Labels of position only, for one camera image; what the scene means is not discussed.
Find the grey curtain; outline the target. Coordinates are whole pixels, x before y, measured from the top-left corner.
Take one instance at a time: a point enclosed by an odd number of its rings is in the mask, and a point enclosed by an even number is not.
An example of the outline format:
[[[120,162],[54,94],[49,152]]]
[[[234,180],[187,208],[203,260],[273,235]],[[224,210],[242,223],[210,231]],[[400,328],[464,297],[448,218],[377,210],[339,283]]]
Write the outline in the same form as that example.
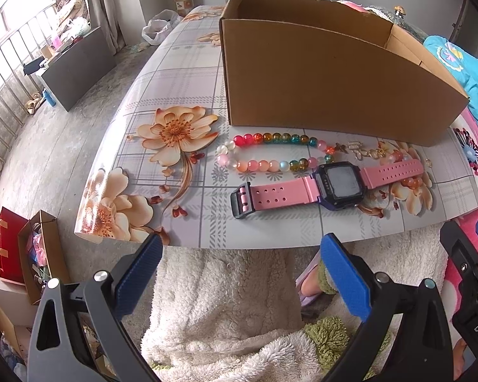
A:
[[[117,18],[114,0],[86,0],[91,27],[100,28],[112,55],[125,46]]]

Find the small figurine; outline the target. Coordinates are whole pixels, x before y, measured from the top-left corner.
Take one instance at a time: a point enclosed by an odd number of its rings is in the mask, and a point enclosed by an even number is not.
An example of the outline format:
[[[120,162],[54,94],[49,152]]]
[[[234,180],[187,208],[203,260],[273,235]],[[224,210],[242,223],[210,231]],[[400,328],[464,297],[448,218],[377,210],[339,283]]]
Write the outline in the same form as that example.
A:
[[[406,11],[400,5],[394,7],[394,14],[399,18],[404,18],[406,15]]]

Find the brown cardboard box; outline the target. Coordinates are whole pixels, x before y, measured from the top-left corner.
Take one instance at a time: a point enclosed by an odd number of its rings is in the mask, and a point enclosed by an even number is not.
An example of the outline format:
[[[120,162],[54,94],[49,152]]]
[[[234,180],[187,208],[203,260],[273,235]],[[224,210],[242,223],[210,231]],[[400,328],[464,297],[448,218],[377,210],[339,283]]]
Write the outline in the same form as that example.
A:
[[[468,105],[418,40],[325,0],[228,0],[219,21],[228,120],[432,146]]]

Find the red paper bag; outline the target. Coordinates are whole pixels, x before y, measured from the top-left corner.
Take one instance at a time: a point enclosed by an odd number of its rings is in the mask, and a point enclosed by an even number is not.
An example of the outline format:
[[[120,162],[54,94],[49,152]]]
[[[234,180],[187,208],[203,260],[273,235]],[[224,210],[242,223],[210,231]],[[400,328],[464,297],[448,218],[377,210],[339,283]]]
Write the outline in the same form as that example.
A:
[[[0,222],[0,278],[23,286],[24,279],[18,250],[18,234],[27,224],[27,220],[2,207]]]

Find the gold earrings cluster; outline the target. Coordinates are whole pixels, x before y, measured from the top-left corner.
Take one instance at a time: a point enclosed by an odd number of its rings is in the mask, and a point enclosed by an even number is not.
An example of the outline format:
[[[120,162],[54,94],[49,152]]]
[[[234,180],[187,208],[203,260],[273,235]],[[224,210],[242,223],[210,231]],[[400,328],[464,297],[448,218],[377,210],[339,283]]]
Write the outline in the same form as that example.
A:
[[[347,144],[335,144],[335,149],[341,153],[352,154],[357,160],[364,158],[381,159],[387,156],[382,148],[366,148],[360,141],[349,141]]]

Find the pink strap smart watch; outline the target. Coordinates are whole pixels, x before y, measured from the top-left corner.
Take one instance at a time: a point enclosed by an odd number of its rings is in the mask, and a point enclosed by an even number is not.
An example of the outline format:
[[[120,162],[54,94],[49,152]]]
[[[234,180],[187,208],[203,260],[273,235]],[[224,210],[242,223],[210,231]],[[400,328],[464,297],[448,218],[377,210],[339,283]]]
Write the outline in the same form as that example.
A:
[[[322,164],[302,178],[271,185],[240,185],[230,195],[234,218],[257,211],[318,203],[337,211],[357,206],[368,191],[424,173],[418,159],[360,168],[349,162]]]

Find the blue cartoon blanket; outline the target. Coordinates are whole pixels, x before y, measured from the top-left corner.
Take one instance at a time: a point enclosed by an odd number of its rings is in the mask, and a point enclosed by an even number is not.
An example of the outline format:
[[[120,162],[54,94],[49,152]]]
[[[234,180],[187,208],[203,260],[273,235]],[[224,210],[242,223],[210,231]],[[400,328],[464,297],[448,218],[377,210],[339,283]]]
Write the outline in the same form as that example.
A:
[[[478,124],[478,58],[438,35],[430,35],[423,46],[452,74],[469,98],[468,109]]]

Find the white plastic bag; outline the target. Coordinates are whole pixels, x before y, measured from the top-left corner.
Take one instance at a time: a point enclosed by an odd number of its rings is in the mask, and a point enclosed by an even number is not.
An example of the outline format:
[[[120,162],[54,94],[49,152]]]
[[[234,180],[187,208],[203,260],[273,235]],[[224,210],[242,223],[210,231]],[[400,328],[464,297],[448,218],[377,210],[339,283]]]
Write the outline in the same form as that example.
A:
[[[183,20],[176,11],[163,10],[148,21],[141,31],[143,40],[151,46],[160,46]]]

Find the floral plaid bed sheet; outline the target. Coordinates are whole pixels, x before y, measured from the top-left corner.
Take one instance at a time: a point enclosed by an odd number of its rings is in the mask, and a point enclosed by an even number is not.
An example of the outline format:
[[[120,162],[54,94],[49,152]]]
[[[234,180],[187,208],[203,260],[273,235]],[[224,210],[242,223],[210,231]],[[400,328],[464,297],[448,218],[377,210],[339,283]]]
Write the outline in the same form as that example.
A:
[[[463,112],[433,147],[311,129],[242,128],[228,123],[219,6],[195,8],[163,41],[133,82],[103,137],[76,216],[75,233],[140,242],[149,232],[174,246],[214,249],[308,247],[327,233],[343,242],[457,219],[478,220],[478,126]],[[382,148],[357,160],[335,144]],[[246,182],[296,180],[333,159],[376,167],[387,157],[418,159],[411,181],[369,192],[331,211],[311,203],[234,218],[230,195]]]

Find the brown paper bag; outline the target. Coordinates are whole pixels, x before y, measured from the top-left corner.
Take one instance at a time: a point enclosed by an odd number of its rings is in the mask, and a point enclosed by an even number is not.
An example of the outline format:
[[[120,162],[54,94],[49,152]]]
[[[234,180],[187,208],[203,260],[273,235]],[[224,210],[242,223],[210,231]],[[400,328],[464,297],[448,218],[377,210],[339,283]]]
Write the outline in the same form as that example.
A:
[[[71,281],[63,257],[55,216],[40,210],[18,233],[18,253],[26,293],[32,305],[40,302],[47,283],[57,278]]]

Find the dark grey cabinet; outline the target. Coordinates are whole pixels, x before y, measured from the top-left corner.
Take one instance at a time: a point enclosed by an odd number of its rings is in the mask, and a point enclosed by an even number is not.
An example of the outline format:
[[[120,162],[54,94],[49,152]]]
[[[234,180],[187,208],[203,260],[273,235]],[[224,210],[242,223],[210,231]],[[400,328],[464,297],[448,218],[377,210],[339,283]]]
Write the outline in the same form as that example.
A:
[[[57,104],[70,111],[115,65],[103,31],[96,28],[40,70],[39,77]]]

